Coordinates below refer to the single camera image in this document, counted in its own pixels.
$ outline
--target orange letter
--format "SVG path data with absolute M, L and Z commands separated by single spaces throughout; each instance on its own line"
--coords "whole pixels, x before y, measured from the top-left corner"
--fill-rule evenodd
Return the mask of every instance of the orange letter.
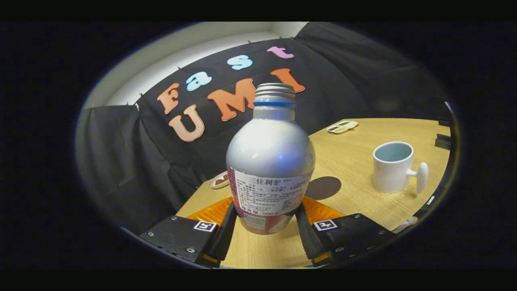
M 162 102 L 163 107 L 165 108 L 165 114 L 171 112 L 171 110 L 178 105 L 178 101 L 173 100 L 174 98 L 178 98 L 178 91 L 175 89 L 179 87 L 178 83 L 172 84 L 167 90 L 165 90 L 156 100 L 160 100 Z
M 271 75 L 277 76 L 282 83 L 291 85 L 294 88 L 294 92 L 298 93 L 305 90 L 303 85 L 298 84 L 296 80 L 291 76 L 291 70 L 289 69 L 278 69 L 271 72 Z
M 191 106 L 187 107 L 185 111 L 183 111 L 183 114 L 190 116 L 190 119 L 195 125 L 195 129 L 192 132 L 188 132 L 185 126 L 183 125 L 183 122 L 181 122 L 181 115 L 177 115 L 174 118 L 169 121 L 169 126 L 176 131 L 176 134 L 182 141 L 190 142 L 195 141 L 198 139 L 203 132 L 205 131 L 205 124 L 197 114 L 196 105 L 192 104 Z
M 248 101 L 248 108 L 253 108 L 253 101 L 255 100 L 255 87 L 253 86 L 253 79 L 247 78 L 238 81 L 235 84 L 235 94 L 229 93 L 225 90 L 219 89 L 210 93 L 206 98 L 214 101 L 222 113 L 221 120 L 228 121 L 235 116 L 237 112 L 231 110 L 229 106 L 244 112 L 244 99 Z

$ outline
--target aluminum bottle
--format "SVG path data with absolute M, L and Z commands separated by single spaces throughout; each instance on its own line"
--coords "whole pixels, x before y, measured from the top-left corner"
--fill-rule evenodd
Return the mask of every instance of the aluminum bottle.
M 226 167 L 244 228 L 273 234 L 301 204 L 314 170 L 314 146 L 294 121 L 292 86 L 261 84 L 253 104 L 253 119 L 230 142 Z

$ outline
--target letter m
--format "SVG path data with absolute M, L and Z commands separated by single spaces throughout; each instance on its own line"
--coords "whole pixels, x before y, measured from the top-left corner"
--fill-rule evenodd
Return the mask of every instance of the letter m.
M 255 107 L 255 105 L 253 105 L 255 91 L 253 79 L 247 78 L 235 84 L 235 94 L 219 89 L 210 93 L 207 98 L 214 101 L 217 107 L 219 107 L 222 113 L 221 120 L 228 121 L 237 116 L 237 112 L 230 109 L 230 106 L 240 112 L 244 112 L 246 109 L 244 100 L 247 100 L 248 108 Z

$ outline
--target wooden table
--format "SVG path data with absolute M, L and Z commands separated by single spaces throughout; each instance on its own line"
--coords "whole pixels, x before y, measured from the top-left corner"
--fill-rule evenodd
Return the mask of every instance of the wooden table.
M 450 136 L 450 130 L 433 120 L 353 120 L 359 125 L 343 134 L 322 129 L 310 136 L 316 151 L 311 180 L 327 176 L 338 178 L 341 189 L 319 202 L 346 215 L 363 213 L 393 230 L 415 214 L 437 188 L 447 166 L 449 151 L 436 147 L 434 142 L 436 134 Z M 429 165 L 428 184 L 419 195 L 414 177 L 405 190 L 397 193 L 383 194 L 373 188 L 373 150 L 389 141 L 405 141 L 413 146 L 413 170 L 421 162 Z M 208 182 L 200 186 L 176 215 L 186 217 L 231 196 L 230 187 L 213 190 Z M 246 231 L 237 220 L 228 255 L 221 262 L 221 266 L 231 268 L 295 268 L 310 264 L 301 244 L 296 217 L 282 231 L 266 236 Z

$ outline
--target mug handle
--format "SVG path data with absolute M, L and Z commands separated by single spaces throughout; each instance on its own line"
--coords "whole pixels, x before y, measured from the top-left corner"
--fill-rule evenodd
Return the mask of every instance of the mug handle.
M 427 179 L 429 178 L 429 167 L 426 163 L 420 163 L 418 171 L 407 171 L 408 175 L 417 177 L 417 194 L 422 193 L 425 186 L 427 185 Z

